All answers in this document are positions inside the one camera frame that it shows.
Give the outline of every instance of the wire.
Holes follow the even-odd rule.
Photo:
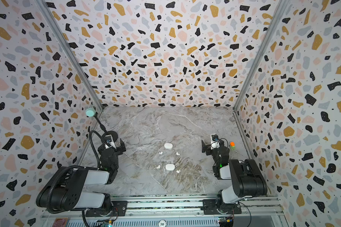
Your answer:
[[[83,223],[85,223],[85,226],[86,226],[86,227],[90,227],[90,226],[88,225],[87,221],[86,221],[85,211],[84,211],[84,210],[82,211],[82,220],[83,220]]]
[[[249,208],[248,208],[247,206],[245,206],[245,207],[248,209],[248,211],[249,211],[249,214],[250,214],[250,222],[249,222],[248,226],[246,226],[246,227],[249,227],[249,225],[251,224],[251,213],[250,213],[250,210],[249,210]]]
[[[92,134],[93,134],[93,133],[96,134],[96,135],[101,139],[101,142],[102,142],[102,143],[106,144],[106,145],[109,146],[109,147],[111,147],[111,145],[109,145],[109,144],[104,140],[104,138],[102,138],[102,137],[100,136],[100,134],[99,134],[98,132],[96,132],[95,130],[90,131],[88,137],[89,137],[89,140],[90,140],[91,148],[92,148],[93,153],[95,154],[95,157],[96,157],[97,167],[100,168],[100,167],[101,167],[100,158],[99,158],[99,156],[98,156],[98,154],[97,154],[97,151],[96,151],[96,149],[95,149],[95,146],[93,145],[93,142],[92,142]]]

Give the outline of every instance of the marble tabletop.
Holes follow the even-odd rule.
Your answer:
[[[231,180],[215,178],[214,160],[201,152],[201,140],[209,144],[210,134],[235,143],[230,159],[248,158],[231,107],[106,107],[100,120],[107,130],[119,134],[127,151],[119,156],[114,182],[88,186],[89,191],[112,195],[175,195],[215,194],[226,189]],[[93,142],[96,148],[101,144],[95,135]],[[172,143],[173,148],[166,150],[164,143]],[[174,171],[165,169],[168,163],[176,166]],[[90,146],[81,165],[96,166]]]

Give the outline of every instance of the terrazzo wallpaper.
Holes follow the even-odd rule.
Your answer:
[[[278,1],[51,0],[105,106],[233,106]]]
[[[80,157],[91,103],[33,1],[0,1],[0,226],[35,226],[58,167]]]
[[[237,113],[290,226],[341,226],[341,0],[287,7]]]

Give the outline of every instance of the black cable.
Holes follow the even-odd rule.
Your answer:
[[[249,222],[248,226],[246,226],[246,227],[249,227],[249,225],[251,224],[251,213],[250,213],[250,210],[249,210],[249,208],[248,208],[247,206],[245,206],[245,207],[248,209],[248,211],[249,211],[249,214],[250,214],[250,222]]]
[[[100,167],[101,167],[100,158],[99,158],[99,156],[98,156],[98,154],[97,154],[97,151],[96,151],[96,148],[95,148],[95,146],[93,145],[93,142],[92,142],[92,134],[93,134],[93,133],[96,134],[96,135],[101,139],[101,142],[102,142],[102,143],[106,144],[108,147],[111,147],[111,145],[108,144],[108,143],[104,140],[104,138],[102,138],[102,137],[100,136],[100,134],[99,134],[98,132],[96,132],[95,130],[90,131],[88,137],[89,137],[89,140],[90,140],[91,148],[92,148],[93,153],[95,154],[95,157],[96,157],[97,167],[100,168]]]
[[[52,196],[53,196],[53,190],[55,189],[55,187],[57,186],[57,184],[59,183],[59,181],[61,180],[62,176],[64,174],[67,174],[70,170],[72,169],[83,169],[83,166],[68,166],[66,168],[64,168],[54,179],[53,183],[51,184],[49,191],[48,191],[48,195],[47,195],[47,201],[46,201],[46,209],[49,213],[51,214],[58,214],[60,212],[63,212],[62,210],[53,210],[51,202],[52,202]]]
[[[88,225],[87,221],[86,221],[85,211],[84,211],[84,210],[82,211],[82,220],[83,220],[83,223],[85,223],[85,226],[86,226],[86,227],[90,227],[90,226]]]

